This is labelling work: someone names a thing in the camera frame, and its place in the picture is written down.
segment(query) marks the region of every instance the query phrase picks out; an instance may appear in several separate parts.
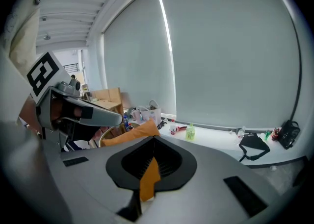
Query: white ceiling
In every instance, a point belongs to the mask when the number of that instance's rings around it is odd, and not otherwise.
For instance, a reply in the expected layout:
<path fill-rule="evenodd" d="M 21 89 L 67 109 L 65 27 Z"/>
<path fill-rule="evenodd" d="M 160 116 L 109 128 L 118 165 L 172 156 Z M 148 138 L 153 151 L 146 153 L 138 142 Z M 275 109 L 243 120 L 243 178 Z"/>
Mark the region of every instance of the white ceiling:
<path fill-rule="evenodd" d="M 106 0 L 41 0 L 37 47 L 85 42 L 93 22 Z M 49 34 L 50 40 L 44 40 Z"/>

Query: green bottle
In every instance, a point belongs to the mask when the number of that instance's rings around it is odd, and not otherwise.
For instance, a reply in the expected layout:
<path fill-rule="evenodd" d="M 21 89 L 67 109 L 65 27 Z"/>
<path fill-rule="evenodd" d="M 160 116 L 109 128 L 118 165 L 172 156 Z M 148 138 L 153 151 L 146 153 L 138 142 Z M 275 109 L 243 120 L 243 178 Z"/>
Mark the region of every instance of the green bottle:
<path fill-rule="evenodd" d="M 195 127 L 193 126 L 193 124 L 190 124 L 190 126 L 188 126 L 186 129 L 185 139 L 194 140 L 194 136 L 195 136 Z"/>

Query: railing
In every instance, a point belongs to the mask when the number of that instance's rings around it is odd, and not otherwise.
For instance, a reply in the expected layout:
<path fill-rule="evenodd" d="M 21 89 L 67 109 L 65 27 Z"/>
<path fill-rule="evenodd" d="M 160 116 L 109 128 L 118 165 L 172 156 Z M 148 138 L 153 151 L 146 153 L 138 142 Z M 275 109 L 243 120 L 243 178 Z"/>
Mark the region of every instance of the railing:
<path fill-rule="evenodd" d="M 64 65 L 63 68 L 67 73 L 75 73 L 79 71 L 79 64 Z"/>

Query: white desk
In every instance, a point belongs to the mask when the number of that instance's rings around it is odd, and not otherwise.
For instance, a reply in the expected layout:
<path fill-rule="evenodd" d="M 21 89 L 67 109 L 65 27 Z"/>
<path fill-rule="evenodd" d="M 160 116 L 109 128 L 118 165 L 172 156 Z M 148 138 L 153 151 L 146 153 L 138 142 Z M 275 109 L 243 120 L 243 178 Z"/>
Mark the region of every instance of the white desk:
<path fill-rule="evenodd" d="M 168 122 L 165 126 L 159 130 L 161 136 L 176 138 L 183 141 L 188 141 L 197 145 L 204 147 L 214 148 L 220 150 L 236 160 L 240 160 L 243 156 L 243 151 L 241 148 L 235 144 L 237 135 L 235 133 L 230 134 L 227 131 L 212 130 L 202 127 L 195 127 L 195 138 L 193 141 L 185 139 L 185 130 L 176 132 L 175 135 L 170 133 L 170 125 L 172 123 Z M 264 141 L 270 148 L 270 152 L 262 156 L 261 158 L 252 161 L 244 159 L 242 164 L 244 165 L 265 165 L 265 164 L 276 164 L 281 162 L 286 162 L 294 159 L 301 158 L 303 155 L 298 153 L 296 149 L 289 148 L 284 149 L 279 142 L 273 141 L 271 136 L 268 137 L 267 141 Z M 262 150 L 247 148 L 247 155 L 257 155 L 262 152 Z"/>

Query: orange cloth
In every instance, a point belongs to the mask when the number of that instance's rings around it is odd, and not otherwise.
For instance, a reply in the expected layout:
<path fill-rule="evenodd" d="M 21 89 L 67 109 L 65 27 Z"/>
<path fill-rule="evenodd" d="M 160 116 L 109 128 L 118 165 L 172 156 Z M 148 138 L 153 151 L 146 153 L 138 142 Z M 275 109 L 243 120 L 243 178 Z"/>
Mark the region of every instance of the orange cloth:
<path fill-rule="evenodd" d="M 112 146 L 126 141 L 131 141 L 140 137 L 145 136 L 160 136 L 157 126 L 152 119 L 148 120 L 146 123 L 134 128 L 132 131 L 126 132 L 118 137 L 111 140 L 102 141 L 106 146 Z M 150 165 L 148 166 L 145 174 L 140 180 L 139 195 L 142 201 L 147 201 L 154 196 L 154 184 L 160 181 L 159 167 L 155 158 L 152 159 Z"/>
<path fill-rule="evenodd" d="M 146 123 L 138 126 L 137 128 L 134 128 L 132 131 L 126 132 L 111 140 L 103 139 L 102 142 L 106 146 L 112 146 L 112 145 L 116 145 L 116 144 L 123 143 L 126 141 L 134 140 L 140 137 L 155 136 L 155 135 L 160 136 L 160 133 L 154 121 L 150 119 Z"/>

